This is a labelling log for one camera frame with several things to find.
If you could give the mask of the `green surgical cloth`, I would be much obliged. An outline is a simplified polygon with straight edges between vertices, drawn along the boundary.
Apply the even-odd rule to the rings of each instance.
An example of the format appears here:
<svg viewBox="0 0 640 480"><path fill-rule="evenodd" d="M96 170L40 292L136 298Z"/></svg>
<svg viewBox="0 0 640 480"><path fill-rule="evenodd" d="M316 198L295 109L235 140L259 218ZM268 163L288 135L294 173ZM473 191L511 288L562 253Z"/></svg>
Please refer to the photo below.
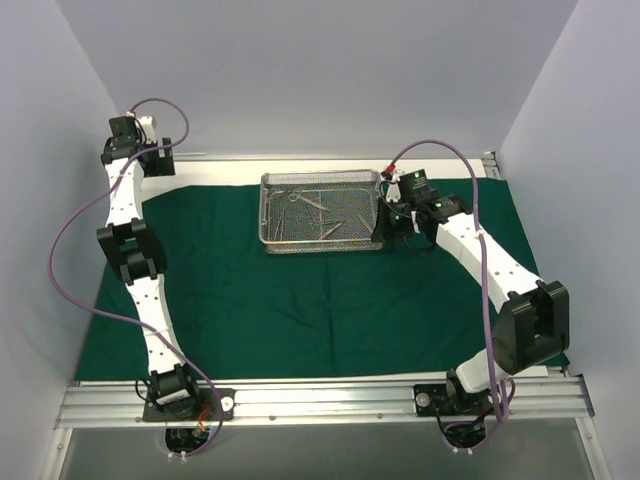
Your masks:
<svg viewBox="0 0 640 480"><path fill-rule="evenodd" d="M425 239L378 251L271 255L255 186L193 186L144 203L168 256L180 347L208 377L445 371L484 345L481 293Z"/></svg>

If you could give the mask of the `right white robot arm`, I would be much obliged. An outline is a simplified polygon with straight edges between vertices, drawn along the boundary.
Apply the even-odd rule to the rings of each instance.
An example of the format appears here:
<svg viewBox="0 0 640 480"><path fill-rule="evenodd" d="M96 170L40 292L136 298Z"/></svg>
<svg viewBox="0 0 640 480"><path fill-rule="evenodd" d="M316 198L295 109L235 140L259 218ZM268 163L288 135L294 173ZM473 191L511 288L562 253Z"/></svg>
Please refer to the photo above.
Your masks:
<svg viewBox="0 0 640 480"><path fill-rule="evenodd" d="M469 411L480 393L568 349L566 287L559 281L546 282L522 266L458 196L389 202L381 195L372 240L414 234L424 235L433 247L451 255L481 287L486 346L447 374L443 391L450 409Z"/></svg>

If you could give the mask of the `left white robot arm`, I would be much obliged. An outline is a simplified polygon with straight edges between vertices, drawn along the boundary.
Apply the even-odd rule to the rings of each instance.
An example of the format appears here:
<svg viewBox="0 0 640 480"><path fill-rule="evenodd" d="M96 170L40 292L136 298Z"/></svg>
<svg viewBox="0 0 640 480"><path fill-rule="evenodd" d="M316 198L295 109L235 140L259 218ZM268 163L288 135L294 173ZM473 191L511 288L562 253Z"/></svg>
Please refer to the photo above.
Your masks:
<svg viewBox="0 0 640 480"><path fill-rule="evenodd" d="M170 143L171 139L164 137L162 150L129 163L133 154L157 144L146 140L137 127L108 138L101 161L114 191L110 193L105 226L96 236L107 263L131 296L139 320L151 327L143 330L150 408L159 414L190 419L200 411L202 395L192 370L180 357L182 350L165 296L168 261L161 242L143 219L140 197L144 178L175 174Z"/></svg>

